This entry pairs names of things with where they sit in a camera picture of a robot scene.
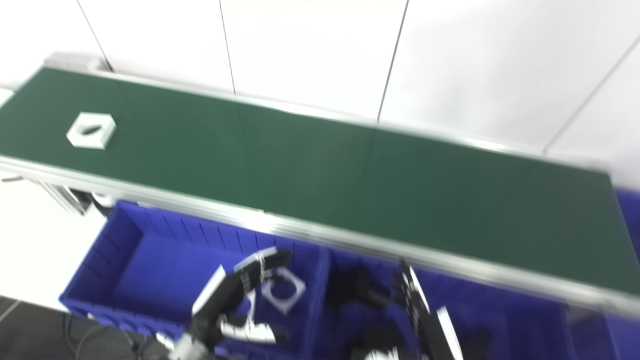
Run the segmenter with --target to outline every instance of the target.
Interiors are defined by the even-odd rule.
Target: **white wall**
[[[233,91],[216,0],[80,0],[116,72]]]
[[[17,88],[53,51],[101,56],[76,0],[0,1],[0,87]]]
[[[381,121],[541,151],[638,35],[635,0],[411,0]]]
[[[222,0],[238,94],[375,124],[400,28],[398,0]]]

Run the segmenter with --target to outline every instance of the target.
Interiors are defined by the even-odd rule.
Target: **cable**
[[[76,360],[80,360],[80,350],[82,349],[82,345],[87,340],[89,335],[93,334],[94,332],[100,329],[104,329],[104,327],[101,324],[97,323],[94,326],[90,327],[89,330],[87,330],[86,333],[83,335],[83,337],[80,338],[80,342],[78,343],[78,348],[76,349]]]
[[[98,333],[110,329],[110,327],[102,326],[101,324],[96,323],[92,327],[90,327],[89,330],[87,330],[87,332],[84,333],[79,340],[76,340],[76,339],[71,337],[71,322],[72,322],[72,319],[73,319],[72,315],[62,314],[62,333],[63,333],[64,338],[65,338],[65,344],[66,344],[67,349],[68,349],[69,353],[71,354],[72,358],[75,359],[75,360],[83,360],[82,357],[80,356],[80,349],[81,349],[82,345],[84,345],[90,338],[98,335]],[[135,340],[133,340],[129,336],[129,334],[127,334],[127,332],[125,332],[125,331],[121,331],[121,332],[127,338],[127,342],[130,345],[130,350],[134,353],[133,357],[130,356],[130,357],[127,357],[127,358],[121,359],[121,360],[136,360],[136,358],[139,356],[138,352],[142,353],[142,351],[144,351],[144,348],[139,347],[138,343]],[[78,342],[77,348],[75,350],[74,350],[73,341]]]

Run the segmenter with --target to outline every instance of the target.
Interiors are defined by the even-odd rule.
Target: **white wall panel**
[[[0,86],[18,87],[54,51],[101,56],[75,0],[0,1]]]
[[[232,91],[217,0],[80,0],[116,72]]]
[[[404,0],[223,0],[238,94],[373,119]]]
[[[606,165],[614,184],[640,190],[640,48],[620,65],[548,153]]]
[[[382,123],[540,151],[638,34],[635,0],[411,0]]]

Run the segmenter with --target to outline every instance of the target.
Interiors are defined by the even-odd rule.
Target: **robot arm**
[[[223,338],[254,343],[282,343],[288,340],[286,329],[253,321],[255,289],[285,266],[290,252],[271,247],[258,251],[238,263],[231,274],[220,266],[205,285],[192,308],[188,329],[168,355],[170,360],[204,360]],[[234,314],[244,297],[251,308],[246,317]]]

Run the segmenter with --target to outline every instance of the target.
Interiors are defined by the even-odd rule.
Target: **black cable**
[[[69,351],[70,355],[72,356],[72,359],[74,360],[85,360],[82,357],[80,357],[80,348],[82,347],[82,345],[86,344],[86,342],[91,339],[94,338],[96,336],[98,336],[101,332],[110,329],[109,327],[100,325],[99,323],[94,324],[86,333],[84,333],[82,335],[82,337],[78,340],[78,339],[74,339],[71,336],[71,323],[72,323],[72,319],[73,316],[69,315],[69,314],[62,314],[62,333],[63,336],[65,338],[65,344],[67,346],[67,350]],[[143,356],[142,352],[144,351],[145,344],[143,344],[142,347],[138,346],[138,343],[136,341],[134,341],[133,339],[131,339],[131,337],[129,336],[129,334],[127,334],[125,331],[122,331],[124,336],[127,338],[127,342],[129,342],[129,346],[130,346],[130,350],[133,353],[133,358],[131,357],[127,357],[126,359],[121,359],[121,360],[136,360],[138,358],[138,356]],[[73,342],[77,343],[77,348],[74,350],[74,344]]]

